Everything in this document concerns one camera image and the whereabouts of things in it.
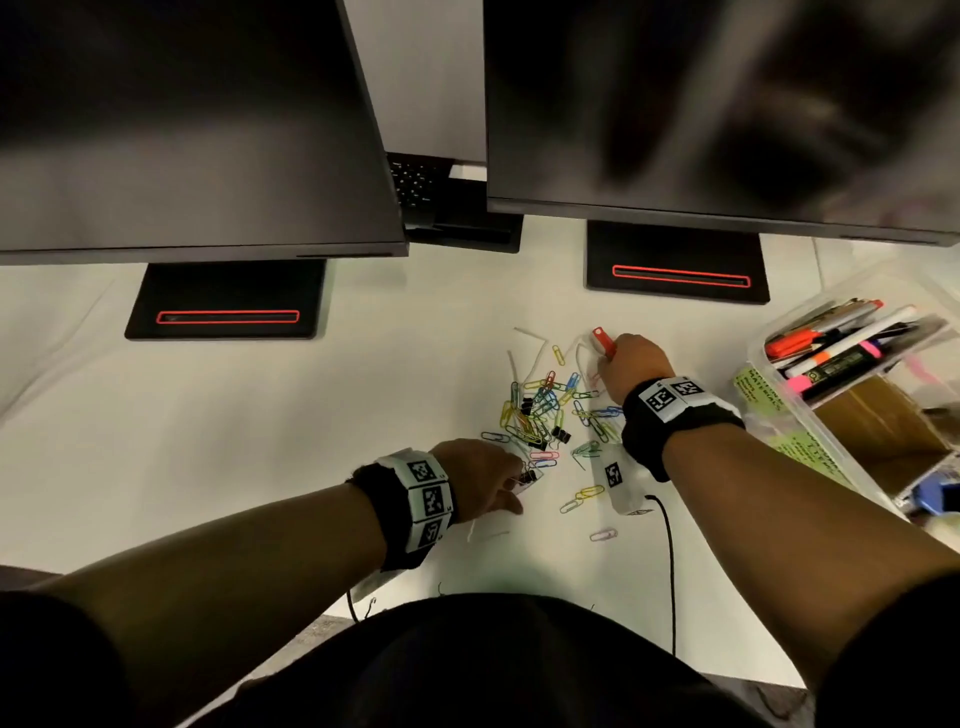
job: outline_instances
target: wristband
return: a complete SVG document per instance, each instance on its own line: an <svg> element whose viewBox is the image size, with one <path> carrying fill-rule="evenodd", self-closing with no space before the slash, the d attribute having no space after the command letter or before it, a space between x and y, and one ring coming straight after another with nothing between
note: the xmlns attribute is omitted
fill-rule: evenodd
<svg viewBox="0 0 960 728"><path fill-rule="evenodd" d="M405 449L381 457L348 482L364 492L380 521L387 542L381 571L418 567L455 520L449 478L428 452Z"/></svg>
<svg viewBox="0 0 960 728"><path fill-rule="evenodd" d="M670 479L663 448L674 432L727 423L743 429L740 412L686 376L648 379L623 402L623 447L660 483Z"/></svg>

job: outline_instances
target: black monitor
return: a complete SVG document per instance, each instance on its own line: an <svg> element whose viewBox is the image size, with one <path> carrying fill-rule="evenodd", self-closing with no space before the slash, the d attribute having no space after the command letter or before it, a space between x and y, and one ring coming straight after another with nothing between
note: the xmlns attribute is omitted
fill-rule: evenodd
<svg viewBox="0 0 960 728"><path fill-rule="evenodd" d="M749 301L759 232L957 240L950 0L488 0L484 27L490 207L614 223L588 285Z"/></svg>
<svg viewBox="0 0 960 728"><path fill-rule="evenodd" d="M0 226L0 264L200 264L151 266L158 336L309 333L324 258L407 253L340 0L0 0Z"/></svg>

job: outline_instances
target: black shirt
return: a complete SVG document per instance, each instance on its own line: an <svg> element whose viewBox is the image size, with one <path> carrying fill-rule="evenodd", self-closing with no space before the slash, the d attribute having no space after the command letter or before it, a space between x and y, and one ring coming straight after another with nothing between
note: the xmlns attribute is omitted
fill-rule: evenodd
<svg viewBox="0 0 960 728"><path fill-rule="evenodd" d="M954 574L877 616L830 670L817 725L954 723L958 605ZM3 714L25 716L24 725L112 725L129 721L130 705L116 652L82 612L50 597L0 595ZM766 725L619 624L523 595L442 596L378 614L195 723L505 724Z"/></svg>

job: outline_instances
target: yellow label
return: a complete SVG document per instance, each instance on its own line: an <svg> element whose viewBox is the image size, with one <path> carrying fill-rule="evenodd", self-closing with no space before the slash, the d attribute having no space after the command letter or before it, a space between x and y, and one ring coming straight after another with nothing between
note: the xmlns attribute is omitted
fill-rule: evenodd
<svg viewBox="0 0 960 728"><path fill-rule="evenodd" d="M768 441L767 445L777 452L782 452L787 457L792 457L798 463L803 463L812 468L817 473L826 475L831 480L852 488L852 484L843 475L833 458L827 454L823 446L809 432L794 432L790 435L775 437Z"/></svg>
<svg viewBox="0 0 960 728"><path fill-rule="evenodd" d="M733 385L740 390L747 406L758 415L779 415L787 411L780 396L753 367L747 367L734 377Z"/></svg>

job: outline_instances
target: white wall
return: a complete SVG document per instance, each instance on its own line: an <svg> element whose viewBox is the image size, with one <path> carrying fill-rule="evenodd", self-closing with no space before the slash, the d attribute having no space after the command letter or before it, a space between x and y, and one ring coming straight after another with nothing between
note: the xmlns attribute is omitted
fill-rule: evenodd
<svg viewBox="0 0 960 728"><path fill-rule="evenodd" d="M487 158L483 0L345 0L388 152Z"/></svg>

